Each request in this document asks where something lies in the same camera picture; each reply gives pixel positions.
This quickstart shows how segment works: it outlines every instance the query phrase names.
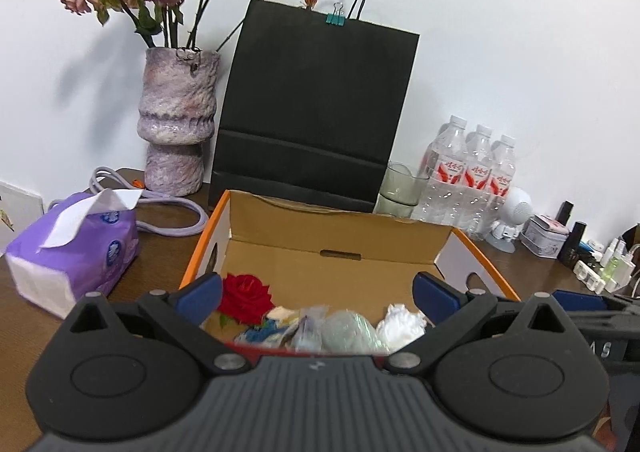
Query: water bottle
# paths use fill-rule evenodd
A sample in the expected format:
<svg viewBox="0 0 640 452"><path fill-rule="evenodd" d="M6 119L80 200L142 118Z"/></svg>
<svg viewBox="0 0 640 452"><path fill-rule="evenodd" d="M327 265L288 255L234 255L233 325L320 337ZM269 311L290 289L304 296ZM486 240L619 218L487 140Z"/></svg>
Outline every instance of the water bottle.
<svg viewBox="0 0 640 452"><path fill-rule="evenodd" d="M509 191L511 180L516 173L516 156L513 150L516 141L511 136L503 135L494 149L494 164L491 168L489 181L484 190L489 193L486 215L482 216L480 231L486 231L498 218L498 210L504 203L504 197Z"/></svg>
<svg viewBox="0 0 640 452"><path fill-rule="evenodd" d="M452 225L458 216L457 183L466 163L466 120L452 116L448 127L428 146L420 165L427 185L412 217L440 225Z"/></svg>
<svg viewBox="0 0 640 452"><path fill-rule="evenodd" d="M456 226L469 235L479 231L482 215L486 210L490 194L484 190L494 162L491 152L492 129L478 125L466 142L468 158L466 169L460 180L460 216Z"/></svg>

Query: cardboard box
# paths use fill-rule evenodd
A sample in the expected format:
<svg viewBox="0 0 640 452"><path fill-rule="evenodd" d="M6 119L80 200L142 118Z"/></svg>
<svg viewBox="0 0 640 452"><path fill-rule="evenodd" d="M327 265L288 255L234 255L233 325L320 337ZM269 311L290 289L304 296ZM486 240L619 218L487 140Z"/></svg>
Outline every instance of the cardboard box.
<svg viewBox="0 0 640 452"><path fill-rule="evenodd" d="M345 212L226 191L196 246L180 287L209 271L249 273L270 285L272 301L287 308L328 305L350 309L374 326L389 304L416 311L412 281L429 272L466 291L477 274L486 288L518 300L489 260L462 232L407 219ZM244 326L206 330L233 339Z"/></svg>

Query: purple tissue package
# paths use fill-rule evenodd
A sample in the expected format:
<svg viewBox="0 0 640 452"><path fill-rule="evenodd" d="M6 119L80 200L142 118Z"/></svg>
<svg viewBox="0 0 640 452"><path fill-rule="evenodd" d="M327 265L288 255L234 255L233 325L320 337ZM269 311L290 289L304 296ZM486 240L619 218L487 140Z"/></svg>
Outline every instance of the purple tissue package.
<svg viewBox="0 0 640 452"><path fill-rule="evenodd" d="M77 220L76 233L69 242L43 247L54 226L64 220L56 223L60 214L89 198L95 196L84 192L69 196L28 226L6 249L18 293L60 318L66 317L89 291L109 294L138 252L132 209L89 213Z"/></svg>

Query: glass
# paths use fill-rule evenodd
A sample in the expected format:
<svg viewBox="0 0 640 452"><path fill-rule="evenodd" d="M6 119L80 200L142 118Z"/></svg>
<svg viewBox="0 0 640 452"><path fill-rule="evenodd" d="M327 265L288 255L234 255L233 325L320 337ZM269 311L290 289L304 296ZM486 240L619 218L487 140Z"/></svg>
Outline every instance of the glass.
<svg viewBox="0 0 640 452"><path fill-rule="evenodd" d="M380 185L374 213L390 214L395 217L411 217L427 180L426 177L417 177L415 169L402 163L390 161L386 166L382 185Z"/></svg>

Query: red rose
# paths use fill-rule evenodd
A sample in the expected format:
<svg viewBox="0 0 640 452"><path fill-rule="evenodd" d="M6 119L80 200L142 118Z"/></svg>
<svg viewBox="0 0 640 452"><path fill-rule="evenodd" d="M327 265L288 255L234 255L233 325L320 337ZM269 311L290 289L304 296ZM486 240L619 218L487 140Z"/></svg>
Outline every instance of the red rose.
<svg viewBox="0 0 640 452"><path fill-rule="evenodd" d="M241 324L262 323L265 313L275 306L271 302L269 286L263 286L253 275L231 275L222 281L222 301L218 311Z"/></svg>

